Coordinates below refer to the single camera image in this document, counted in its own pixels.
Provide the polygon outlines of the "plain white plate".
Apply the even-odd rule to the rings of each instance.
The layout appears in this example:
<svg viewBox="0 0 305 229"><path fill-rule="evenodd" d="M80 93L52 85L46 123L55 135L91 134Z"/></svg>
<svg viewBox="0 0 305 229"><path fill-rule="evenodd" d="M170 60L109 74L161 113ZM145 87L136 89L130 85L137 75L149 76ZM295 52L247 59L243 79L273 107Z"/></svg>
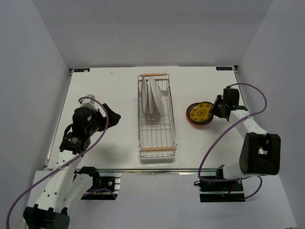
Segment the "plain white plate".
<svg viewBox="0 0 305 229"><path fill-rule="evenodd" d="M152 77L148 78L148 99L150 114L155 111L155 107L157 107L157 110L160 114L164 113L162 92L158 83Z"/></svg>

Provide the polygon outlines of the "metal wire dish rack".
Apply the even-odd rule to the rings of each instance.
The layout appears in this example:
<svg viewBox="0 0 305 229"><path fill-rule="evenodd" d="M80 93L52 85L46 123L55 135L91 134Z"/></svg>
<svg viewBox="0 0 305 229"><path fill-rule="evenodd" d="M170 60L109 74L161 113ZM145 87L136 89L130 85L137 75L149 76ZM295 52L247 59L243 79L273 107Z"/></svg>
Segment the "metal wire dish rack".
<svg viewBox="0 0 305 229"><path fill-rule="evenodd" d="M142 77L146 80L146 113L142 112ZM164 113L150 114L148 78L158 83L163 98ZM138 150L142 160L170 159L178 147L170 77L167 73L140 74L138 76Z"/></svg>

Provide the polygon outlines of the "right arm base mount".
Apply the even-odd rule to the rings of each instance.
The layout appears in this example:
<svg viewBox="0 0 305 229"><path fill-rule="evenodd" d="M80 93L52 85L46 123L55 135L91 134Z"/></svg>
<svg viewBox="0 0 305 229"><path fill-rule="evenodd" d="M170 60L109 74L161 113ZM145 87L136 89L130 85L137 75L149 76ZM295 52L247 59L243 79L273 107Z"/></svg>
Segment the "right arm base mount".
<svg viewBox="0 0 305 229"><path fill-rule="evenodd" d="M199 188L202 203L245 202L241 181L217 183L197 180L193 184Z"/></svg>

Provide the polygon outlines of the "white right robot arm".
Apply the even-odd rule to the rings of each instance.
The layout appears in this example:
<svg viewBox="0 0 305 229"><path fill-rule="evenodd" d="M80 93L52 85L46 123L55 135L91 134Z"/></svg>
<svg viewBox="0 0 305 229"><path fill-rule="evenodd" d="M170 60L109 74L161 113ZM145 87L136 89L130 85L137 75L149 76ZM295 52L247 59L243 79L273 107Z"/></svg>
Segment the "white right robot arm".
<svg viewBox="0 0 305 229"><path fill-rule="evenodd" d="M231 164L219 166L215 184L220 190L227 190L233 180L252 177L277 175L280 170L281 138L270 134L252 118L248 109L239 104L238 89L224 88L218 95L210 113L226 119L243 138L239 159Z"/></svg>

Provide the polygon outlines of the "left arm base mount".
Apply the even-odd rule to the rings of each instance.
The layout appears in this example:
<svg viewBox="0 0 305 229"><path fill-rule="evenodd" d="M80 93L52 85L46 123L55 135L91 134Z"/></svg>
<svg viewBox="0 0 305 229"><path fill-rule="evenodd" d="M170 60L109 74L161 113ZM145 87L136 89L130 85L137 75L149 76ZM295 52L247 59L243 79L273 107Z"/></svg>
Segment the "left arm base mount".
<svg viewBox="0 0 305 229"><path fill-rule="evenodd" d="M82 196L82 200L115 200L118 196L121 182L121 174L113 172L101 172L93 167L83 167L75 171L78 174L86 174L92 181L92 187Z"/></svg>

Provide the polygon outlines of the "white plate with red characters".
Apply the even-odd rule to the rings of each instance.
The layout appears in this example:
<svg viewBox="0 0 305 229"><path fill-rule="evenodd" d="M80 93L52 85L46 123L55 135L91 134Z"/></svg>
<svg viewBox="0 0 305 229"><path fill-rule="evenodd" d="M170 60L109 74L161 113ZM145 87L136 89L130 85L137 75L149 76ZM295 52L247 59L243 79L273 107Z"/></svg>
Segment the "white plate with red characters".
<svg viewBox="0 0 305 229"><path fill-rule="evenodd" d="M142 77L142 112L146 113L146 80Z"/></svg>

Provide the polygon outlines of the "orange translucent plate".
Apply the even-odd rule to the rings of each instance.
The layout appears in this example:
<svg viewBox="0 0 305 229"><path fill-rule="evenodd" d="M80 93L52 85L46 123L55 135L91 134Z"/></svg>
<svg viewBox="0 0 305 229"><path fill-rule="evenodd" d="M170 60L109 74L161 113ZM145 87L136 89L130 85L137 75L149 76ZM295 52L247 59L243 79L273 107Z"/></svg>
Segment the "orange translucent plate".
<svg viewBox="0 0 305 229"><path fill-rule="evenodd" d="M186 116L187 121L188 121L189 123L193 124L193 125L196 125L196 122L193 121L193 120L190 118L190 110L191 110L194 106L196 106L196 105L197 105L197 103L193 103L193 104L189 105L189 106L186 108L186 112L185 112L185 116Z"/></svg>

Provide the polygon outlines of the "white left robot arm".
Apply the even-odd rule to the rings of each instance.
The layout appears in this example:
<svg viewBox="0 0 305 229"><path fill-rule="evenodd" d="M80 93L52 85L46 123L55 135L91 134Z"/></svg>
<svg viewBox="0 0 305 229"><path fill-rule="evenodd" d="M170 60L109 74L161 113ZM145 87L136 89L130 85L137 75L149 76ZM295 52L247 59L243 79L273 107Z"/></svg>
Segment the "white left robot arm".
<svg viewBox="0 0 305 229"><path fill-rule="evenodd" d="M74 110L72 123L66 127L56 167L47 178L47 184L32 207L26 207L23 217L30 229L66 229L70 223L68 215L76 201L86 192L96 191L101 185L100 174L95 167L76 170L91 148L91 137L104 133L118 124L121 116L107 104L102 105L106 116L88 102Z"/></svg>

